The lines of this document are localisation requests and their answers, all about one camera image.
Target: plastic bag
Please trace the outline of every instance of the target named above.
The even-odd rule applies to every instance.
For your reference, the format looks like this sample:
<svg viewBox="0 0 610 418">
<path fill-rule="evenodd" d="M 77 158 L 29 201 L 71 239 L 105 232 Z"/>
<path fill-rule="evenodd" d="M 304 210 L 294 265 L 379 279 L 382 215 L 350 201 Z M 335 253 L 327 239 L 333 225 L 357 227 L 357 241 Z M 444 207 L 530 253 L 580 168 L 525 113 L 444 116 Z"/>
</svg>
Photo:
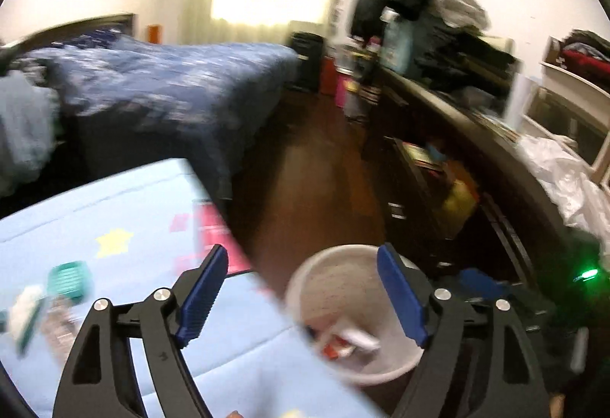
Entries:
<svg viewBox="0 0 610 418">
<path fill-rule="evenodd" d="M 557 205 L 563 223 L 602 241 L 602 266 L 610 272 L 610 203 L 589 179 L 585 162 L 552 139 L 521 136 L 517 153 Z"/>
</svg>

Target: green light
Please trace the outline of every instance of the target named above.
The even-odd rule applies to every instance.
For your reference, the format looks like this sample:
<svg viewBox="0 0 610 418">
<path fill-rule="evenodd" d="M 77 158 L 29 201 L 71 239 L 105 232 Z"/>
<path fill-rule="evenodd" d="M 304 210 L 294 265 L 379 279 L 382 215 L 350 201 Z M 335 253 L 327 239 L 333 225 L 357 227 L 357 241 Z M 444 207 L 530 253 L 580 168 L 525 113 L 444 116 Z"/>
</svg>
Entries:
<svg viewBox="0 0 610 418">
<path fill-rule="evenodd" d="M 597 269 L 591 269 L 589 271 L 582 272 L 578 277 L 574 279 L 574 282 L 578 282 L 579 280 L 587 281 L 591 280 L 593 277 L 597 275 L 599 271 Z"/>
</svg>

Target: dark suitcase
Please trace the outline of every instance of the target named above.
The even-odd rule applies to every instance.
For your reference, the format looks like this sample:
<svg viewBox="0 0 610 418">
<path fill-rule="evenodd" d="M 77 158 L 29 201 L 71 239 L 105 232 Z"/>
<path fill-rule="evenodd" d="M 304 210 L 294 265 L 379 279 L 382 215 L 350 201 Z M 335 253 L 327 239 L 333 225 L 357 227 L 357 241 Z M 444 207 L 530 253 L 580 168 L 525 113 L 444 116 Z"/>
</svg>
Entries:
<svg viewBox="0 0 610 418">
<path fill-rule="evenodd" d="M 324 56 L 324 38 L 310 32 L 295 32 L 291 36 L 290 47 L 297 52 L 300 60 L 294 87 L 317 93 Z"/>
</svg>

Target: green soap dish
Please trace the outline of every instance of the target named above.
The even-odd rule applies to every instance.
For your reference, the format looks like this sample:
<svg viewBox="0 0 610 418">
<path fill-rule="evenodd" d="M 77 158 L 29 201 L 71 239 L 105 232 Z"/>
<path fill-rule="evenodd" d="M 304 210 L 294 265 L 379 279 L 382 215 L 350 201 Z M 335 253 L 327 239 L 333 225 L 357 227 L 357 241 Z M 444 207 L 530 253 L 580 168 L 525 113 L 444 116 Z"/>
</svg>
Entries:
<svg viewBox="0 0 610 418">
<path fill-rule="evenodd" d="M 65 296 L 72 304 L 83 302 L 90 290 L 91 276 L 87 264 L 73 261 L 57 266 L 49 273 L 48 292 L 55 296 Z"/>
</svg>

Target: white trash can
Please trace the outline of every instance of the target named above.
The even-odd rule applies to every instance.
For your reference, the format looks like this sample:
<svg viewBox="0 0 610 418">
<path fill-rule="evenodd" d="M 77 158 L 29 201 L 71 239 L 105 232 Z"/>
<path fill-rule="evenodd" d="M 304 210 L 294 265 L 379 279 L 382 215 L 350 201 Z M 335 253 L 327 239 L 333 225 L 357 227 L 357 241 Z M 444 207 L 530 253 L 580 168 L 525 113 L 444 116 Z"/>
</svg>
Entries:
<svg viewBox="0 0 610 418">
<path fill-rule="evenodd" d="M 404 259 L 405 264 L 417 268 Z M 360 371 L 333 364 L 347 383 L 371 386 L 413 370 L 423 350 L 405 336 L 377 274 L 377 247 L 349 244 L 316 253 L 294 273 L 286 307 L 299 323 L 347 316 L 380 341 L 374 358 Z"/>
</svg>

